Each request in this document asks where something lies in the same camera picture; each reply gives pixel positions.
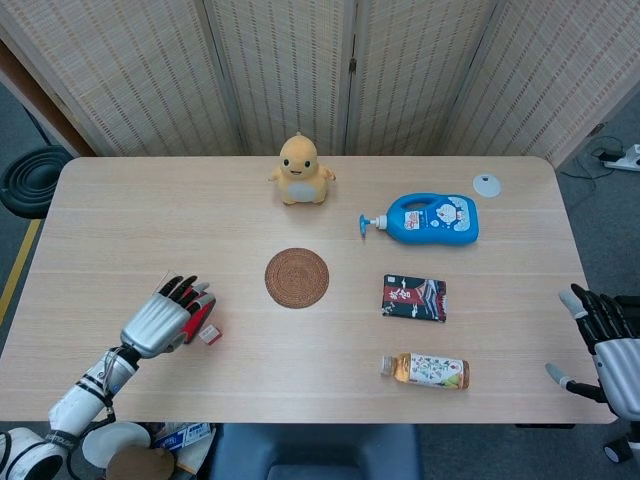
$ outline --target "blue bottle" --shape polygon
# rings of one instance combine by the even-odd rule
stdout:
[[[412,193],[400,197],[386,215],[373,220],[360,215],[360,233],[367,225],[386,230],[395,240],[408,244],[443,243],[466,245],[478,238],[478,212],[469,197]]]

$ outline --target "robotic hand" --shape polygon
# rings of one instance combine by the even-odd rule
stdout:
[[[607,403],[615,415],[631,422],[627,441],[630,454],[640,464],[640,335],[611,297],[598,296],[575,284],[559,296],[593,357],[600,385],[578,383],[551,363],[546,365],[547,372],[562,388]],[[607,448],[605,452],[612,458]]]
[[[107,350],[49,411],[44,439],[27,428],[0,433],[0,480],[50,480],[89,431],[115,421],[113,397],[138,370],[141,358],[169,353],[185,343],[185,326],[204,320],[215,305],[208,283],[172,278],[129,320],[122,345]],[[89,427],[106,408],[107,418]]]

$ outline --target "bottle label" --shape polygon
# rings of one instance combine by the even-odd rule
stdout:
[[[411,354],[409,382],[441,388],[462,388],[462,360]]]
[[[419,210],[404,212],[404,228],[405,230],[419,230],[425,227],[424,213]]]

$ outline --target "wooden table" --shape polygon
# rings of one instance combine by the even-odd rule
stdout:
[[[551,166],[534,157],[329,157],[324,205],[286,207],[267,182],[275,157],[83,158],[62,174],[0,360],[0,419],[41,420],[173,270],[210,281],[224,331],[142,361],[117,396],[119,419],[216,422],[601,423],[605,406],[561,390],[544,364],[582,381],[594,368],[557,298],[585,283]],[[490,172],[502,194],[477,195]],[[466,247],[415,246],[358,216],[417,191],[478,206]],[[306,247],[326,261],[326,295],[277,305],[269,259]],[[380,314],[385,273],[447,282],[446,324]],[[404,385],[380,358],[467,359],[468,391]]]

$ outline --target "blue chair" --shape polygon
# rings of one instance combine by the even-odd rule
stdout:
[[[422,480],[415,425],[225,424],[209,480]]]

